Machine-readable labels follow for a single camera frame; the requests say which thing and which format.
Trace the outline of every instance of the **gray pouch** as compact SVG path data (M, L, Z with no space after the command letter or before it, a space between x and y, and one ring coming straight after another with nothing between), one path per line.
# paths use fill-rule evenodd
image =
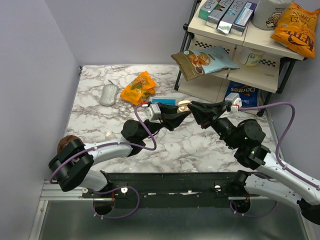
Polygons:
M102 95L100 97L100 104L103 106L111 106L116 102L116 96L119 91L119 87L114 85L112 81L109 80L111 84L105 85L102 89Z

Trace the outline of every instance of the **shelf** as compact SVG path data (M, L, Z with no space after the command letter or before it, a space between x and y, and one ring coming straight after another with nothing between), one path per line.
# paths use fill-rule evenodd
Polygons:
M274 32L274 30L268 31L257 28L250 21L247 27L243 46L292 59L304 59L303 56L299 55L294 51L291 51L289 48L283 46L282 44L270 38L270 36Z
M216 39L208 38L205 36L194 35L194 38L192 39L188 50L206 49L206 48L212 48L215 46L222 46L224 48L224 50L229 54L230 59L232 59L234 52L235 52L235 45L234 44L228 43L225 41L219 41ZM212 75L225 79L227 77L228 73L229 73L229 68L214 72L214 73L212 73Z
M178 91L211 103L221 102L225 98L230 81L212 74L199 76L191 81L180 79Z
M199 7L196 10L188 26L188 31L197 35L211 38L211 39L216 39L216 40L242 46L245 40L246 30L244 31L242 36L234 35L231 33L223 34L223 33L217 32L216 29L210 26L207 26L206 21L198 17L200 8L203 4L205 4L205 2L206 2L205 0L202 0L201 3L199 4Z
M232 69L228 80L275 93L278 90L280 57L265 54L257 66L244 66L238 61L241 50L242 47L238 46L233 59L240 68Z

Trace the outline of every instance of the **gray wall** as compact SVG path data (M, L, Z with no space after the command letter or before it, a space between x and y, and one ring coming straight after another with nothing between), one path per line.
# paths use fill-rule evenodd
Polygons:
M297 3L301 7L314 11L320 7L318 0ZM292 102L296 116L292 127L283 140L281 149L284 158L294 167L308 175L320 179L320 26L316 29L316 57L297 62L281 95L274 95L272 102ZM271 116L277 135L280 137L291 116L289 107L271 109ZM320 227L316 226L320 239Z
M193 0L46 0L82 65L173 64Z
M29 238L79 67L44 0L0 8L0 239Z

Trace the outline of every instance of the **marble tabletop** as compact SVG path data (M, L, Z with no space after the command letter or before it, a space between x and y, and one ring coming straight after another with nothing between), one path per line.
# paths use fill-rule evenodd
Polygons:
M84 143L99 143L117 140L126 120L136 119L134 106L120 98L121 91L141 72L148 71L156 82L155 97L165 96L184 100L203 100L174 90L178 74L176 65L96 65L84 66L77 88L66 135L75 135ZM104 85L111 80L119 86L116 103L102 106L99 99ZM143 120L146 115L139 111ZM275 151L275 143L266 116L257 117L245 112L231 116L230 121L256 119L266 133L263 144ZM126 158L115 158L92 167L109 173L180 173L180 172L236 172L247 170L233 157L230 150L213 129L201 129L190 115L175 129L162 129L155 136L158 147L155 151L142 150ZM152 147L150 139L147 146Z

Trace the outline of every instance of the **orange snack bag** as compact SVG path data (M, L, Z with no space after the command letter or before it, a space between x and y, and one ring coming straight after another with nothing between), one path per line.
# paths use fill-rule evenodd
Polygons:
M155 86L155 81L147 71L144 71L125 87L120 97L134 105L139 105L156 93Z
M315 29L319 12L320 8L310 12L295 2L290 3L271 38L306 58L314 59Z

